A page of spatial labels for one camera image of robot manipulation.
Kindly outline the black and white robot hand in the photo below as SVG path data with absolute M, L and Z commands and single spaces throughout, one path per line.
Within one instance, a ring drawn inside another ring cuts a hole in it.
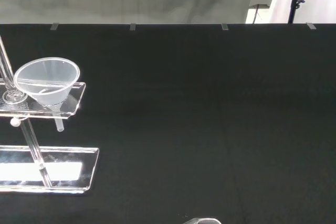
M 191 220 L 186 221 L 183 224 L 222 224 L 218 219 L 216 218 L 193 218 Z

